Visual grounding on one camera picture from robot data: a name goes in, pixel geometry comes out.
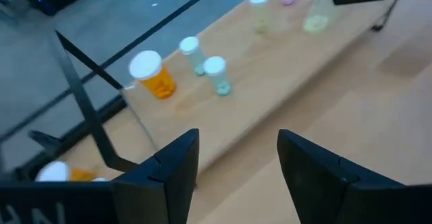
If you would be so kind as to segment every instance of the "wooden floor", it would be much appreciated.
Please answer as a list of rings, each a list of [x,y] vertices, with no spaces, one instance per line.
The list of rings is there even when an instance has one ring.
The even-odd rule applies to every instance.
[[[201,173],[189,223],[299,223],[277,158],[279,128],[403,184],[432,182],[431,4],[402,0],[385,30],[351,45]]]

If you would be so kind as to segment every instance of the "black metal frame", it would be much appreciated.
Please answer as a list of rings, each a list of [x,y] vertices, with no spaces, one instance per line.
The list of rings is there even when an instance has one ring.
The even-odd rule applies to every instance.
[[[60,41],[60,43],[57,44],[56,46],[58,47],[59,45],[62,45],[62,47],[66,51],[71,53],[79,61],[81,61],[84,65],[86,65],[88,68],[90,68],[92,70],[92,72],[89,75],[84,76],[83,79],[80,80],[78,78],[78,81],[77,81],[77,78],[75,76],[72,76],[73,78],[70,78],[70,79],[72,79],[72,81],[74,83],[74,87],[75,88],[79,88],[79,87],[82,88],[82,84],[88,82],[95,75],[98,75],[98,76],[102,77],[102,79],[107,81],[110,85],[112,85],[114,88],[116,88],[118,90],[122,89],[121,84],[118,81],[116,81],[112,76],[110,76],[104,69],[106,69],[108,66],[110,66],[115,61],[117,61],[119,58],[123,57],[126,53],[131,51],[134,47],[136,47],[137,45],[142,43],[149,36],[154,34],[156,31],[160,30],[162,27],[164,27],[164,25],[168,24],[170,21],[172,21],[173,19],[178,17],[180,14],[185,12],[192,5],[194,5],[195,3],[199,2],[199,1],[200,0],[190,0],[189,2],[187,2],[186,4],[181,6],[179,9],[174,11],[172,14],[167,16],[165,19],[160,21],[157,25],[153,26],[150,30],[148,30],[147,32],[145,32],[144,34],[139,36],[136,40],[134,40],[133,42],[128,44],[122,50],[117,52],[111,58],[106,60],[106,62],[102,63],[101,65],[97,65],[92,59],[90,59],[80,49],[78,49],[75,45],[73,45],[66,37],[64,37],[62,34],[60,34],[58,31],[56,31],[56,34],[57,34],[58,39]],[[398,0],[395,0],[392,3],[392,5],[390,6],[390,8],[388,9],[388,11],[383,15],[382,23],[374,25],[371,28],[371,30],[378,32],[386,25],[392,11],[394,10],[394,7],[395,7],[397,1]],[[66,70],[72,69],[74,71],[74,73],[76,74],[73,66],[71,67],[70,65],[69,64],[68,65],[64,65],[64,64],[62,65],[63,72],[65,73],[65,75],[66,74],[69,75],[69,77],[71,76],[71,74],[69,72],[66,72],[64,69],[66,69]],[[25,119],[21,124],[14,127],[11,131],[0,136],[0,142],[8,139],[10,136],[12,136],[16,132],[18,132],[19,130],[24,128],[26,125],[31,123],[37,117],[41,116],[44,112],[48,111],[52,106],[56,105],[59,101],[66,98],[69,94],[71,94],[71,93],[76,94],[75,92],[73,92],[74,90],[73,90],[72,84],[70,86],[71,86],[70,89],[61,93],[58,97],[53,99],[51,102],[49,102],[43,108],[36,111],[30,117]],[[75,95],[77,102],[79,102],[78,99],[80,99],[82,97],[82,96],[80,96],[80,94],[82,92],[78,92],[78,97]],[[127,105],[127,103],[125,102],[123,97],[120,94],[117,95],[114,99],[109,101],[105,106],[103,106],[102,108],[100,108],[96,112],[96,116],[98,117],[98,119],[94,119],[94,118],[91,119],[90,122],[92,122],[92,123],[86,123],[85,121],[81,122],[80,124],[78,124],[76,127],[74,127],[72,130],[70,130],[68,133],[66,133],[65,135],[63,135],[59,139],[61,144],[57,148],[57,150],[55,150],[54,152],[41,152],[40,154],[36,155],[33,159],[31,159],[29,162],[27,162],[25,165],[21,166],[18,169],[18,171],[21,173],[21,175],[24,175],[24,177],[26,179],[33,179],[34,176],[36,176],[37,171],[42,166],[46,165],[50,161],[56,159],[58,156],[67,152],[71,147],[75,146],[79,141],[81,141],[81,139],[83,139],[84,137],[86,137],[87,135],[89,135],[90,133],[92,133],[95,130],[96,130],[96,132],[100,133],[101,129],[99,128],[99,126],[94,126],[93,124],[96,124],[96,125],[104,124],[106,121],[108,121],[109,119],[111,119],[112,117],[117,115],[117,113],[119,113],[121,110],[125,109],[126,105]],[[93,115],[94,112],[95,112],[94,109],[92,110],[92,112],[90,110],[90,114]],[[99,143],[98,143],[99,149],[101,149],[100,147],[105,148],[105,146],[101,142],[105,142],[107,140],[107,142],[109,142],[111,144],[109,139],[106,139],[106,137],[103,134],[104,133],[102,133],[102,136],[98,136],[100,139]],[[107,146],[107,150],[101,150],[101,154],[103,154],[103,155],[105,154],[104,161],[106,162],[108,167],[112,167],[114,169],[127,169],[130,167],[133,167],[133,164],[135,164],[135,163],[131,164],[131,162],[129,162],[125,159],[119,160],[118,159],[119,156],[115,153],[114,149],[112,148],[112,145]]]

